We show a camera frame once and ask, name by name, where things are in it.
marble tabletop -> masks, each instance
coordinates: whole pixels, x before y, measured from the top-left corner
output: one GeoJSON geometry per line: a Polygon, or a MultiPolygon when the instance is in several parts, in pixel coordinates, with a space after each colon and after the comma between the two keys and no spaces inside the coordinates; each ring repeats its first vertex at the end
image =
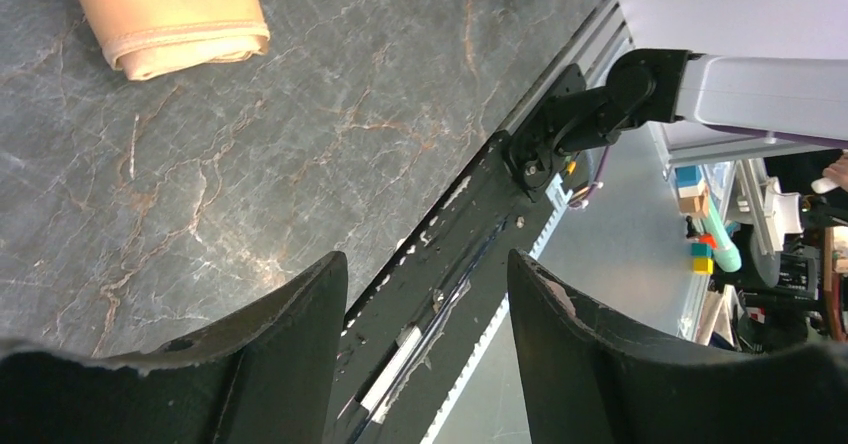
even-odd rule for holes
{"type": "Polygon", "coordinates": [[[339,249],[352,303],[598,0],[260,0],[271,52],[149,82],[0,0],[0,335],[149,350],[339,249]]]}

folded cloth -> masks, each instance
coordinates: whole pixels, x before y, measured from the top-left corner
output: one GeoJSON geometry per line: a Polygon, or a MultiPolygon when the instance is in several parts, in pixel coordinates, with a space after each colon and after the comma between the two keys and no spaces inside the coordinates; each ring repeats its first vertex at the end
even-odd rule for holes
{"type": "Polygon", "coordinates": [[[259,0],[80,0],[103,56],[132,81],[268,51],[259,0]]]}

yellow connector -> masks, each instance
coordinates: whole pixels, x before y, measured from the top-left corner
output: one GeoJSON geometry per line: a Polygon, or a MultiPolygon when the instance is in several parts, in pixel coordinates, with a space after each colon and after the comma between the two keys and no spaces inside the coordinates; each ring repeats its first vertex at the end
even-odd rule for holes
{"type": "Polygon", "coordinates": [[[696,257],[692,265],[692,270],[695,271],[695,274],[712,275],[713,260],[708,257],[696,257]]]}

white wall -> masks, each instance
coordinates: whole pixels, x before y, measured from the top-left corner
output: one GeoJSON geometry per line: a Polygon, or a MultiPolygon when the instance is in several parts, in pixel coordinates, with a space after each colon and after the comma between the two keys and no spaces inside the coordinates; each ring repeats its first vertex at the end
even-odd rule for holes
{"type": "MultiPolygon", "coordinates": [[[[848,0],[619,0],[637,47],[709,54],[848,59],[848,0]]],[[[670,147],[726,134],[666,126],[670,147]]]]}

gray floor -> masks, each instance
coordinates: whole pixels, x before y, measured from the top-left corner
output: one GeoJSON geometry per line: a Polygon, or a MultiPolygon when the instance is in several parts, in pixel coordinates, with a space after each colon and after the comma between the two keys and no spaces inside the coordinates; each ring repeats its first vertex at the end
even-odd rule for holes
{"type": "MultiPolygon", "coordinates": [[[[693,281],[691,257],[647,128],[622,136],[602,180],[586,210],[566,213],[539,261],[595,299],[677,334],[693,281]]],[[[508,317],[436,442],[530,442],[508,317]]]]}
{"type": "Polygon", "coordinates": [[[0,337],[150,350],[328,251],[353,302],[599,0],[260,0],[271,52],[144,83],[0,0],[0,337]]]}

